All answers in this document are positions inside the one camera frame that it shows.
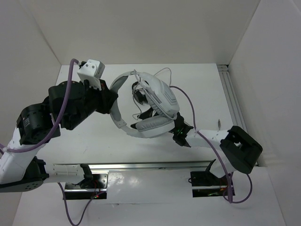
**headphone ear cup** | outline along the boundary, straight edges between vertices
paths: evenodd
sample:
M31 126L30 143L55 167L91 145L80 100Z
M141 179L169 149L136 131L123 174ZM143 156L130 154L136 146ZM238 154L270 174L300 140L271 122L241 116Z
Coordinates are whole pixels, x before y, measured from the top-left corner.
M151 98L149 98L147 95L146 95L146 99L149 103L149 105L152 107L152 109L158 113L158 115L161 115L161 116L165 116L164 113L155 105L155 103L151 100Z
M154 117L150 117L148 119L144 119L144 120L136 123L135 126L136 126L136 129L139 132L144 132L144 131L148 131L148 130L151 130L151 129L156 129L156 128L159 128L159 127L163 127L165 125L170 124L171 122L173 123L174 121L169 119L169 118L157 115L157 116L154 116Z
M136 91L134 92L134 99L135 99L138 103L140 103L141 105L143 105L144 97L143 97L143 94L142 94L140 91L136 90Z

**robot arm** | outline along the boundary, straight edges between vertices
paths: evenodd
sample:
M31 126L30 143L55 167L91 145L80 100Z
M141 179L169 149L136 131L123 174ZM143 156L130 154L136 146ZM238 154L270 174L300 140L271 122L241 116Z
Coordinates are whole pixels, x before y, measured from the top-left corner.
M251 173L262 153L261 145L239 126L233 126L230 130L196 131L192 126L187 125L178 113L175 128L171 132L174 134L173 140L180 146L211 148L209 143L198 134L201 133L216 150L225 154L222 160L229 173L236 170L244 174ZM218 178L225 175L219 161L211 165L210 172Z
M60 121L61 128L67 130L74 129L94 111L109 113L118 97L100 79L104 70L101 62L88 60L79 66L81 82L72 81L67 107ZM38 160L35 155L46 144L23 153L9 151L31 148L46 137L58 118L66 87L67 82L62 82L49 88L49 96L42 103L22 110L13 138L3 149L4 155L0 159L0 192L24 192L52 182L70 182L85 187L93 179L85 164L55 165ZM58 136L59 127L50 139Z

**white wall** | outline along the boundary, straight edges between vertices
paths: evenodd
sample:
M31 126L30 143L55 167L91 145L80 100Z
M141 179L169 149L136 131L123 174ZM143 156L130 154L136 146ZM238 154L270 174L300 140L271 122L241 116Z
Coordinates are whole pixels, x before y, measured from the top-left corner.
M261 0L230 63L288 226L300 224L301 1Z
M0 143L11 139L22 109L40 103L60 64L15 0L0 1ZM21 194L0 194L0 224L12 225Z
M63 65L229 64L259 0L19 0Z

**purple cable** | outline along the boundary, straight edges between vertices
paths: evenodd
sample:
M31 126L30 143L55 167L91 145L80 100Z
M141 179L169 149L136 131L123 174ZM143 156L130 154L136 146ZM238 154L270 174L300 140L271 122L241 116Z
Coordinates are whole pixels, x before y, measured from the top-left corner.
M247 177L248 177L248 179L249 179L249 181L250 181L250 191L249 191L249 194L248 194L248 195L246 196L246 198L244 198L243 200L240 200L240 201L237 201L237 202L236 202L236 201L232 201L232 203L234 203L234 204L239 204L239 203L242 203L242 202L246 201L248 198L250 198L250 196L251 196L251 194L252 194L252 191L253 191L253 183L252 183L252 180L251 180L249 174L247 174ZM222 195L223 195L223 197L224 197L225 200L229 201L229 200L226 198L225 193L226 193L226 190L223 192Z
M59 123L61 122L61 119L63 117L64 111L65 111L67 103L68 103L68 98L69 98L69 94L70 94L70 90L71 90L71 85L72 85L72 71L73 71L73 65L74 65L74 63L78 64L79 61L77 59L72 59L70 61L69 73L68 73L68 81L67 81L67 87L66 87L66 92L65 92L63 104L62 104L60 113L58 114L58 117L57 117L57 119L56 119L53 127L51 128L51 130L47 134L47 136L44 139L42 139L40 142L38 142L36 145L32 146L32 147L29 147L29 148L26 148L26 149L8 149L8 152L15 152L15 153L30 152L33 149L36 149L36 148L40 147L41 145L43 145L44 143L46 143L49 139L51 139L51 137L54 134L56 128L58 127Z
M85 215L86 209L87 209L88 205L90 204L90 202L91 202L96 196L98 196L98 195L104 193L104 192L99 192L99 193L97 193L96 195L94 195L94 196L88 201L88 203L86 204L86 206L85 206L85 208L84 208L84 211L83 211L83 213L82 213L82 215L81 215L81 218L80 218L79 222L78 222L77 224L74 224L74 223L72 222L72 220L71 220L70 215L69 215L68 206L67 206L67 200L66 200L66 195L65 195L63 186L62 186L61 183L58 183L58 185L60 186L60 188L61 188L61 190L62 190L62 193L63 193L63 200L64 200L64 204L65 204L65 210L66 210L67 218L68 218L68 220L69 220L69 222L70 222L70 224L71 224L72 226L79 226L79 225L81 224L81 221L83 220L83 217L84 217L84 215Z
M192 109L193 127L194 127L194 129L196 130L196 129L197 129L197 125L196 125L196 116L195 116L195 111L194 111L194 107L193 107L193 104L192 104L191 99L189 98L189 96L187 95L187 93L186 93L183 89L181 89L181 88L179 88L179 87L177 87L177 86L170 86L170 88L178 89L179 91L181 91L181 92L187 97L187 99L188 99L188 101L189 101L189 103L190 103L190 105L191 105L191 109ZM228 172L227 172L227 169L226 169L226 166L225 166L225 164L223 163L223 161L222 161L220 155L218 154L216 148L213 146L213 144L211 144L211 142L210 142L203 134L201 134L199 131L197 131L197 133L198 133L198 134L199 134L199 135L200 135L200 136L201 136L201 137L209 144L209 146L212 148L212 150L214 151L216 157L218 158L218 160L220 161L220 163L221 163L221 165L222 165L222 169L223 169L224 172L225 172L225 176L226 176L226 179L227 179L227 182L228 182L228 194L227 194L227 195L228 195L228 199L224 196L225 191L224 191L224 194L223 194L224 198L225 198L229 203L242 203L242 202L246 201L246 200L251 196L251 193L252 193L252 190L253 190L253 184L252 184L252 180L251 180L250 176L247 174L247 176L248 176L248 178L249 178L249 180L250 180L250 185L251 185L250 192L249 192L248 196L247 196L245 199L241 200L241 201L234 202L234 201L233 201L233 191L232 191L232 187L231 187L231 183L232 183L232 175L233 175L233 173L232 173L231 176L229 177Z

